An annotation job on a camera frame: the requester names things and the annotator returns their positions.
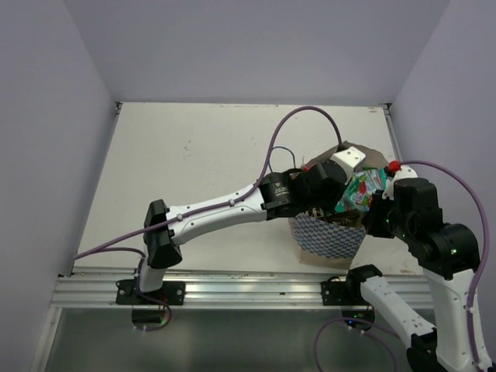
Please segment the teal Fox's candy bag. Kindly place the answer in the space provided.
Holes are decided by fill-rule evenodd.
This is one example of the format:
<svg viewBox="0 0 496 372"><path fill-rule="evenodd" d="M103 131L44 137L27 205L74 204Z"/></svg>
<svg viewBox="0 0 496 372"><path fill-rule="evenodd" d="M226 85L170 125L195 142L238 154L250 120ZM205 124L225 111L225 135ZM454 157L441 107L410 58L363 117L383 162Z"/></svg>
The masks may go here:
<svg viewBox="0 0 496 372"><path fill-rule="evenodd" d="M384 190L387 177L384 168L366 167L353 174L343 196L335 207L335 212L357 210L367 212L371 199L377 190Z"/></svg>

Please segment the blue checkered paper bag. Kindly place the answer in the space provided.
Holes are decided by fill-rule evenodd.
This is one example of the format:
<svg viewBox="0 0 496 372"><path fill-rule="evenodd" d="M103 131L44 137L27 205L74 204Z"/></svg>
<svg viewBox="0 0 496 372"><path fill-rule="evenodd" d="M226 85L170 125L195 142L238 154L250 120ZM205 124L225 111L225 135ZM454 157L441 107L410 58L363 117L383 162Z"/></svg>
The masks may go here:
<svg viewBox="0 0 496 372"><path fill-rule="evenodd" d="M359 170L366 167L385 168L388 159L378 150L346 141L345 147L354 146L366 154ZM362 245L366 232L323 222L303 212L288 220L291 236L298 244L298 258L302 264L347 270Z"/></svg>

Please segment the brown Kettle chips bag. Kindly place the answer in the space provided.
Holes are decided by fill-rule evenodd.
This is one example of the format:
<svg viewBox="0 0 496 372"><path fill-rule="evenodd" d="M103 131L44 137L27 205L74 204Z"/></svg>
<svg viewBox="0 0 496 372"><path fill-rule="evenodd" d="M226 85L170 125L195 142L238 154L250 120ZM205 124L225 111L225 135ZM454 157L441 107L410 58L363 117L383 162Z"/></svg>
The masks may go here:
<svg viewBox="0 0 496 372"><path fill-rule="evenodd" d="M305 214L323 222L350 228L360 228L361 219L363 218L363 213L356 209L345 212L329 212L322 208L312 208Z"/></svg>

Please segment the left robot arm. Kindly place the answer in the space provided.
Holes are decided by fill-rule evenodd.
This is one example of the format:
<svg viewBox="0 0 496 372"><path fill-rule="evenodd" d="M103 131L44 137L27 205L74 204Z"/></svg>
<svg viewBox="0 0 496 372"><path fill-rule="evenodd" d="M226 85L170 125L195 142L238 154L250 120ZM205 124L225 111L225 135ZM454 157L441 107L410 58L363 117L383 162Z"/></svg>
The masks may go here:
<svg viewBox="0 0 496 372"><path fill-rule="evenodd" d="M335 208L352 174L353 167L326 160L294 173L269 173L258 185L197 205L151 202L144 221L146 261L133 294L143 304L156 302L167 268L182 261L180 246L199 236L243 223L293 218L314 207Z"/></svg>

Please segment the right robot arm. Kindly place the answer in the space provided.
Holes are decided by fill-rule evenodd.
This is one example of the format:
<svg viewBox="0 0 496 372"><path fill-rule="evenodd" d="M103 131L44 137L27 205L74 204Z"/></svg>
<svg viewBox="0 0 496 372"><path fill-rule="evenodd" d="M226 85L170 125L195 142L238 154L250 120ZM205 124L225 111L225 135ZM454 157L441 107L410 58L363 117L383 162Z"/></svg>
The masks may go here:
<svg viewBox="0 0 496 372"><path fill-rule="evenodd" d="M372 264L349 271L348 300L380 312L405 345L413 371L493 371L478 305L469 296L481 266L477 238L465 225L444 222L435 185L406 178L375 191L363 225L370 236L407 245L427 279L436 321L414 311Z"/></svg>

